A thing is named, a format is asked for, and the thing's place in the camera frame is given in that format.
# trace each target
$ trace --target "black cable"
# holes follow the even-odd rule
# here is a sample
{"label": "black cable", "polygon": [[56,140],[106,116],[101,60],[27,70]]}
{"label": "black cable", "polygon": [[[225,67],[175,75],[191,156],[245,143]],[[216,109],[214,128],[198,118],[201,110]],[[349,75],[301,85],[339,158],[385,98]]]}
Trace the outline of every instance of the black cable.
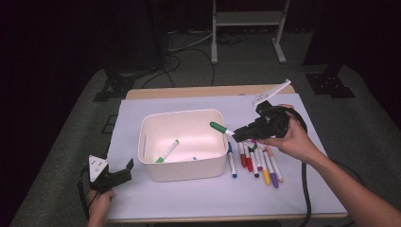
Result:
{"label": "black cable", "polygon": [[82,185],[82,177],[86,171],[88,171],[87,165],[85,165],[83,167],[82,171],[79,173],[77,186],[78,186],[79,198],[80,198],[80,202],[82,205],[83,213],[85,214],[86,219],[89,220],[89,207],[86,204],[86,198],[85,198],[85,194],[83,191],[83,185]]}
{"label": "black cable", "polygon": [[210,40],[211,37],[212,37],[212,33],[208,34],[207,36],[205,36],[205,37],[203,37],[203,38],[201,38],[201,39],[199,39],[199,40],[197,40],[197,41],[195,41],[195,42],[193,42],[191,44],[187,44],[187,45],[184,45],[182,47],[174,48],[174,49],[170,49],[169,48],[167,51],[171,52],[171,53],[172,52],[178,52],[178,51],[184,50],[186,48],[189,48],[189,47],[192,47],[192,46],[195,46],[195,45],[200,45],[200,44],[205,43],[205,41]]}
{"label": "black cable", "polygon": [[310,204],[309,191],[307,190],[306,164],[302,163],[301,167],[302,167],[302,171],[301,171],[302,187],[304,190],[304,196],[305,196],[305,202],[306,202],[306,217],[305,217],[304,221],[301,223],[300,227],[304,227],[310,221],[310,217],[312,215],[312,205]]}
{"label": "black cable", "polygon": [[212,86],[214,86],[214,83],[215,83],[215,73],[216,73],[216,71],[215,71],[215,65],[213,65],[212,60],[210,59],[209,55],[207,55],[206,52],[204,52],[204,51],[202,51],[202,50],[199,50],[199,49],[182,49],[182,50],[179,50],[179,51],[174,52],[174,54],[180,53],[180,52],[183,52],[183,51],[191,51],[191,50],[201,52],[201,53],[204,54],[204,55],[206,56],[206,58],[209,60],[210,66],[212,66]]}
{"label": "black cable", "polygon": [[221,34],[218,35],[218,44],[221,45],[235,45],[235,44],[240,44],[248,40],[248,36],[243,34],[243,38],[233,35],[233,34]]}
{"label": "black cable", "polygon": [[180,61],[179,58],[177,58],[176,56],[169,56],[169,57],[170,57],[170,58],[176,59],[176,60],[178,61],[177,65],[176,65],[174,68],[172,68],[172,69],[170,69],[170,70],[168,70],[168,71],[164,71],[164,72],[161,73],[161,74],[158,74],[158,75],[155,75],[155,76],[151,77],[150,79],[148,79],[148,80],[141,86],[141,89],[145,88],[145,86],[146,86],[148,83],[150,83],[152,80],[154,80],[154,79],[156,79],[156,78],[158,78],[158,77],[160,77],[160,76],[162,76],[162,75],[165,75],[165,74],[167,74],[167,73],[170,73],[170,72],[176,70],[176,69],[180,66],[181,61]]}
{"label": "black cable", "polygon": [[91,205],[94,202],[94,200],[96,199],[96,196],[98,193],[99,193],[99,191],[96,191],[95,196],[92,198],[91,202],[89,202],[88,208],[91,207]]}
{"label": "black cable", "polygon": [[[347,165],[344,164],[344,163],[341,163],[341,162],[339,162],[339,161],[336,161],[336,160],[334,160],[334,159],[330,159],[330,160],[331,160],[333,163],[337,164],[338,166],[341,166],[341,167],[347,169],[348,171],[350,171],[350,172],[357,178],[357,180],[360,182],[360,184],[362,184],[364,187],[366,187],[365,182],[362,180],[362,178],[359,176],[359,174],[357,174],[357,172],[354,171],[351,167],[347,166]],[[355,224],[355,222],[354,222],[353,220],[351,220],[350,222],[348,222],[348,223],[346,223],[346,224],[344,224],[344,225],[341,225],[341,227],[349,227],[349,226],[352,226],[352,225],[354,225],[354,224]]]}
{"label": "black cable", "polygon": [[170,76],[169,72],[166,71],[165,67],[163,66],[163,72],[166,74],[167,78],[170,80],[171,87],[175,87],[175,82],[173,78]]}

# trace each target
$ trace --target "black stand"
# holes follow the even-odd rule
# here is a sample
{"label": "black stand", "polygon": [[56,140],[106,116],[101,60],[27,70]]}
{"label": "black stand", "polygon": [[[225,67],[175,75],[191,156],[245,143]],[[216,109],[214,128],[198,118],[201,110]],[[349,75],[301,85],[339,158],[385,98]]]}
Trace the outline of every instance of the black stand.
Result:
{"label": "black stand", "polygon": [[107,80],[101,92],[96,94],[94,102],[106,102],[109,98],[124,98],[127,92],[133,88],[133,84],[137,79],[156,72],[157,68],[135,68],[133,70],[117,71],[116,69],[105,67],[104,71],[106,72]]}
{"label": "black stand", "polygon": [[329,63],[321,74],[306,74],[306,78],[316,95],[331,95],[333,98],[355,97],[339,79],[342,63]]}

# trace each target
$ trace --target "metal shelf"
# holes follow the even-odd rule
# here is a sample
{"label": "metal shelf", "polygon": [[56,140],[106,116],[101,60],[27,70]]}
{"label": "metal shelf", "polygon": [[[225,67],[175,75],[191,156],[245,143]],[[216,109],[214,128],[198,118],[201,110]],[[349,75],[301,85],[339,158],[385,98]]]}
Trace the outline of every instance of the metal shelf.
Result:
{"label": "metal shelf", "polygon": [[282,11],[218,12],[217,26],[278,26]]}
{"label": "metal shelf", "polygon": [[211,60],[213,64],[218,63],[218,26],[278,26],[277,35],[272,38],[272,44],[280,63],[287,62],[280,46],[284,23],[287,19],[289,0],[285,0],[283,10],[280,11],[236,11],[217,12],[217,0],[213,0],[213,32],[211,43]]}

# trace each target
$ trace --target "shelf leg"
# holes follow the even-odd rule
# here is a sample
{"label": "shelf leg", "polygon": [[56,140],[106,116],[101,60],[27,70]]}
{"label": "shelf leg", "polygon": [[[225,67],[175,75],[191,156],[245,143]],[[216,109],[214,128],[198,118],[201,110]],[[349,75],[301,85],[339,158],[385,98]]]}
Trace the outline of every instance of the shelf leg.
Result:
{"label": "shelf leg", "polygon": [[211,55],[212,55],[212,63],[213,64],[218,63],[218,44],[216,42],[216,36],[217,36],[216,1],[217,0],[213,0],[213,25],[212,25],[212,44],[211,44],[211,46],[212,46]]}
{"label": "shelf leg", "polygon": [[276,36],[276,38],[271,39],[271,41],[273,42],[274,49],[277,54],[278,61],[280,63],[287,62],[286,57],[284,57],[283,50],[281,49],[281,46],[280,46],[280,40],[281,40],[281,35],[283,34],[284,24],[286,23],[286,19],[287,19],[288,6],[289,6],[289,0],[287,0],[284,5],[283,13],[281,14],[281,18],[280,18],[280,25],[278,26],[278,30],[277,30],[277,36]]}

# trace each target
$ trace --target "green cap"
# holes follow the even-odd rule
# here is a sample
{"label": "green cap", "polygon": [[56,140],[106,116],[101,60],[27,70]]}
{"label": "green cap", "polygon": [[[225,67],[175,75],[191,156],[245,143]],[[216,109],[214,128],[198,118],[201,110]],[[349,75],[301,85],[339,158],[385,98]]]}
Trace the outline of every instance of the green cap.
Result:
{"label": "green cap", "polygon": [[227,128],[220,126],[218,123],[216,123],[214,121],[210,122],[210,127],[212,127],[213,129],[215,129],[217,131],[220,131],[223,134],[227,131]]}

